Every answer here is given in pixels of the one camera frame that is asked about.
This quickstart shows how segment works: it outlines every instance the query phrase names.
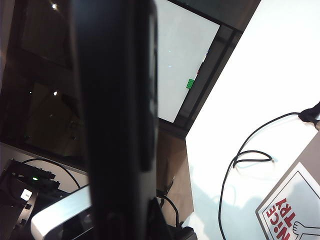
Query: white screen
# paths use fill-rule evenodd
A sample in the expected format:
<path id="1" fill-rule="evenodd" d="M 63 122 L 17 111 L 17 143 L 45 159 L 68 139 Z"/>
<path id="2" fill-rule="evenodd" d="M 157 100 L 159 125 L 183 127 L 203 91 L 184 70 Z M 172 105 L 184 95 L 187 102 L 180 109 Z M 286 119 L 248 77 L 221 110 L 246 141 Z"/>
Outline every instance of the white screen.
<path id="1" fill-rule="evenodd" d="M 219 25 L 168 0 L 155 0 L 158 17 L 158 116 L 174 122 Z"/>

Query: desk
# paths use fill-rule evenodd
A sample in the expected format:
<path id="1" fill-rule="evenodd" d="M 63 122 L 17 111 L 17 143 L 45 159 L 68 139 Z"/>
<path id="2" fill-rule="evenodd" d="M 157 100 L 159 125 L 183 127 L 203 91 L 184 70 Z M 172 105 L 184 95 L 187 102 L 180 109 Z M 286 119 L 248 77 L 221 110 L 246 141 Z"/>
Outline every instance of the desk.
<path id="1" fill-rule="evenodd" d="M 320 100 L 320 2 L 262 0 L 186 137 L 194 213 L 185 225 L 201 240 L 221 240 L 223 177 L 247 136 L 267 121 Z M 258 133 L 244 150 L 274 163 L 240 163 L 225 185 L 228 240 L 265 238 L 255 210 L 317 130 L 288 117 Z"/>

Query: hand icon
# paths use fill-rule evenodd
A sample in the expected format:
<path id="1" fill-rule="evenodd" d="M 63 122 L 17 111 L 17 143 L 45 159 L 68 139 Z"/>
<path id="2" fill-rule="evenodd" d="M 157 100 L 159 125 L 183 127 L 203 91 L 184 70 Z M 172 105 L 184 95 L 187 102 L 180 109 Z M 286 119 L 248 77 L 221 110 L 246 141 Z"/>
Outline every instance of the hand icon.
<path id="1" fill-rule="evenodd" d="M 300 240 L 304 234 L 320 236 L 320 227 L 304 226 L 296 221 L 293 225 L 293 233 L 297 235 L 295 240 Z"/>
<path id="2" fill-rule="evenodd" d="M 295 240 L 300 240 L 302 235 L 306 233 L 306 227 L 296 221 L 293 225 L 293 233 L 297 235 Z"/>

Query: cardboard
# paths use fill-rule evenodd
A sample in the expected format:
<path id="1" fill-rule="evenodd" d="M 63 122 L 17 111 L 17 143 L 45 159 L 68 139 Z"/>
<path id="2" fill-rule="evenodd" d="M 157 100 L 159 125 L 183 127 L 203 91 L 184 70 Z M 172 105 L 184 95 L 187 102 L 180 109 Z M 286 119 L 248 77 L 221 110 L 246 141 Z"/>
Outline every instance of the cardboard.
<path id="1" fill-rule="evenodd" d="M 161 130 L 158 134 L 156 187 L 167 193 L 177 207 L 180 222 L 194 211 L 186 141 Z M 162 212 L 166 222 L 174 226 L 176 213 L 167 201 Z"/>

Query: black cable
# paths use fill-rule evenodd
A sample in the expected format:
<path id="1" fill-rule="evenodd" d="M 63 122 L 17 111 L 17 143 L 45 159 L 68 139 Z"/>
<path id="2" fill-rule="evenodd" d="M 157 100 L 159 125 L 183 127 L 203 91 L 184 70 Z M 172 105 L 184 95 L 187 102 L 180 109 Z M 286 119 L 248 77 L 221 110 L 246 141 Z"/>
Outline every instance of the black cable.
<path id="1" fill-rule="evenodd" d="M 62 168 L 72 178 L 72 180 L 75 182 L 76 186 L 78 188 L 81 188 L 79 183 L 78 183 L 78 181 L 75 179 L 75 177 L 72 176 L 72 174 L 64 166 L 62 166 L 61 164 L 59 164 L 59 163 L 57 163 L 55 161 L 44 159 L 44 158 L 32 158 L 32 159 L 25 160 L 22 163 L 26 164 L 26 163 L 29 163 L 29 162 L 32 162 L 32 161 L 43 161 L 43 162 L 47 162 L 47 163 L 50 163 L 50 164 L 53 164 L 53 165 L 56 165 L 56 166 Z"/>
<path id="2" fill-rule="evenodd" d="M 263 152 L 263 151 L 258 151 L 258 150 L 247 150 L 247 151 L 243 151 L 243 148 L 246 146 L 247 142 L 250 140 L 250 138 L 256 133 L 258 132 L 259 130 L 263 129 L 265 126 L 273 123 L 273 122 L 276 122 L 280 119 L 283 119 L 285 117 L 288 117 L 290 115 L 299 115 L 300 113 L 299 112 L 290 112 L 290 113 L 287 113 L 285 115 L 282 115 L 282 116 L 279 116 L 275 119 L 272 119 L 271 121 L 268 121 L 267 123 L 263 124 L 262 126 L 258 127 L 256 130 L 254 130 L 247 138 L 246 140 L 244 141 L 244 143 L 242 144 L 242 146 L 240 147 L 238 153 L 236 154 L 236 156 L 232 159 L 232 161 L 230 162 L 228 168 L 227 168 L 227 171 L 225 173 L 225 176 L 224 176 L 224 179 L 223 179 L 223 182 L 222 182 L 222 187 L 221 187 L 221 195 L 220 195 L 220 201 L 219 201 L 219 211 L 218 211 L 218 222 L 219 222 L 219 228 L 220 228 L 220 232 L 221 232 L 221 235 L 222 235 L 222 238 L 223 240 L 226 240 L 226 237 L 225 237 L 225 233 L 224 233 L 224 230 L 222 228 L 222 223 L 221 223 L 221 206 L 222 206 L 222 199 L 223 199 L 223 194 L 224 194 L 224 189 L 225 189 L 225 184 L 226 184 L 226 180 L 227 180 L 227 177 L 228 177 L 228 174 L 230 172 L 230 169 L 231 169 L 231 166 L 233 165 L 233 168 L 235 168 L 236 164 L 237 163 L 240 163 L 240 162 L 268 162 L 268 161 L 271 161 L 272 160 L 272 157 Z M 262 154 L 264 156 L 266 156 L 267 158 L 266 159 L 242 159 L 242 160 L 238 160 L 239 156 L 243 155 L 243 154 L 247 154 L 247 153 L 258 153 L 258 154 Z"/>
<path id="3" fill-rule="evenodd" d="M 165 199 L 168 201 L 168 203 L 172 206 L 172 208 L 174 209 L 175 211 L 175 227 L 176 228 L 179 228 L 180 227 L 180 224 L 179 224 L 179 212 L 178 212 L 178 209 L 177 207 L 175 206 L 175 204 L 170 200 L 170 198 L 168 198 L 167 196 L 157 196 L 158 198 L 161 198 L 161 199 Z"/>

